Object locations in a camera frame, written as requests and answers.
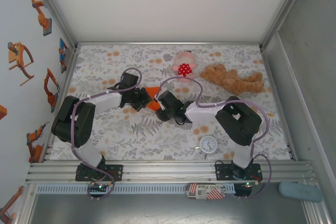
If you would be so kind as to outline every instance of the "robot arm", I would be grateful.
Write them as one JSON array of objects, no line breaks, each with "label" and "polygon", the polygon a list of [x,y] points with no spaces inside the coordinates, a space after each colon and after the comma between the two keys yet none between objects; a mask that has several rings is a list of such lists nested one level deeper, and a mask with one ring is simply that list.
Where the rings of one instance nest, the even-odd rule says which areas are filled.
[{"label": "robot arm", "polygon": [[[90,139],[94,116],[108,109],[123,108],[125,105],[131,105],[135,110],[140,111],[152,101],[145,88],[122,91],[134,86],[137,81],[137,76],[124,73],[121,82],[109,88],[116,91],[120,90],[120,92],[107,93],[82,102],[78,106],[75,118],[75,149],[81,159],[89,165],[101,170],[105,168],[104,157],[98,152]],[[66,97],[51,127],[52,134],[68,144],[71,144],[71,115],[78,101],[79,98],[71,95]],[[98,172],[91,172],[89,176],[93,179],[99,179],[102,176]]]},{"label": "robot arm", "polygon": [[[261,125],[260,116],[249,106],[244,103],[222,106],[207,103],[197,106],[193,101],[183,104],[169,91],[163,92],[157,100],[160,102],[161,109],[156,114],[162,121],[174,118],[177,124],[184,124],[217,120],[235,143],[233,163],[242,169],[248,167],[251,162],[252,139]],[[228,101],[233,100],[239,100],[239,98],[232,96],[228,99]]]},{"label": "robot arm", "polygon": [[[107,109],[122,108],[125,105],[131,105],[134,109],[140,111],[152,101],[145,88],[122,91],[134,86],[137,80],[137,76],[124,73],[121,82],[109,88],[116,91],[120,90],[119,92],[107,93],[106,95],[89,99],[78,106],[75,117],[75,149],[76,153],[87,164],[100,170],[105,170],[105,159],[90,140],[95,115]],[[205,106],[196,105],[194,101],[187,101],[183,104],[169,91],[163,92],[156,100],[159,101],[161,106],[161,109],[156,111],[156,115],[162,121],[174,118],[177,124],[184,124],[216,119],[235,142],[234,165],[238,169],[245,169],[249,166],[251,163],[252,138],[259,131],[261,124],[261,118],[250,107],[244,103],[232,103],[202,108]],[[71,114],[78,101],[78,98],[66,97],[51,127],[53,135],[69,144],[71,143]],[[92,169],[83,164],[77,170],[80,167],[89,170],[91,174],[88,177],[92,179],[100,179],[103,176],[100,172],[92,171]]]}]

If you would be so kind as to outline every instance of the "alarm clock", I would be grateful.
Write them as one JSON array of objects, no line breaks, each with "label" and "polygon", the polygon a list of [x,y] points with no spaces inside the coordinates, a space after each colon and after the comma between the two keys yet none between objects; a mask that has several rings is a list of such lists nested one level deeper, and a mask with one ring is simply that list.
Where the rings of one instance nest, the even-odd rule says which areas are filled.
[{"label": "alarm clock", "polygon": [[217,150],[218,144],[217,141],[212,136],[204,136],[200,140],[199,148],[205,154],[211,154]]}]

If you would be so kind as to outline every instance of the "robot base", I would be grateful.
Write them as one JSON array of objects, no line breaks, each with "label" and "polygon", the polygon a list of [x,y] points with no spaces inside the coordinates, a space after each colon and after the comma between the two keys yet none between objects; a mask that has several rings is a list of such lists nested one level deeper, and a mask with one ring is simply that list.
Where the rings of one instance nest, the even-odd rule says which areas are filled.
[{"label": "robot base", "polygon": [[43,36],[47,36],[51,34],[51,28],[52,28],[53,21],[51,18],[49,18],[48,20],[49,20],[49,28],[47,30],[43,29]]},{"label": "robot base", "polygon": [[242,169],[237,165],[216,164],[217,180],[234,180],[234,181],[262,181],[262,173],[259,164],[249,164],[248,167]]},{"label": "robot base", "polygon": [[[121,181],[122,179],[122,169],[123,169],[122,165],[105,165],[104,170],[105,172],[111,174],[112,177],[114,178],[114,181],[117,182],[117,181]],[[86,182],[97,181],[101,179],[102,175],[103,175],[102,173],[98,173],[90,169],[89,167],[83,164],[80,164],[77,167],[75,181],[81,181],[81,182],[82,181],[86,181]],[[102,181],[111,181],[111,179],[105,176],[104,179],[100,180],[100,182]]]}]

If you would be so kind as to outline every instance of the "black mounting plate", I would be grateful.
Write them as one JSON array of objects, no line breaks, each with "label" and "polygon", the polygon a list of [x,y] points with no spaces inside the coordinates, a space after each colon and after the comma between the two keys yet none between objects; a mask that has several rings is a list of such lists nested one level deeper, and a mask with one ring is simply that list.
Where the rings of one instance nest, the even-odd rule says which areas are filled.
[{"label": "black mounting plate", "polygon": [[[121,181],[122,179],[122,170],[123,170],[123,166],[122,165],[105,165],[106,167],[106,172],[111,174],[112,177],[114,178],[114,181]],[[91,182],[92,179],[88,178],[82,174],[78,174],[76,173],[76,178],[75,181],[87,181],[87,182]],[[104,179],[101,180],[101,182],[103,181],[111,181],[111,179],[109,177],[105,177]]]},{"label": "black mounting plate", "polygon": [[262,173],[259,164],[250,164],[245,171],[245,178],[237,178],[233,173],[233,169],[237,167],[234,164],[216,164],[216,178],[217,180],[234,180],[234,181],[261,181]]}]

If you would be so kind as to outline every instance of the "red polka dot dress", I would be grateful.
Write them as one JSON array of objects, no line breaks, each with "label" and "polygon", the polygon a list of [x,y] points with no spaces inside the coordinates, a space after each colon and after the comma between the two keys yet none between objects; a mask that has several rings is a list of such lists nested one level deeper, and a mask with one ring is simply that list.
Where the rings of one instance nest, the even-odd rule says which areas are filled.
[{"label": "red polka dot dress", "polygon": [[191,67],[189,64],[183,63],[178,67],[178,75],[186,77],[187,74],[192,73]]}]

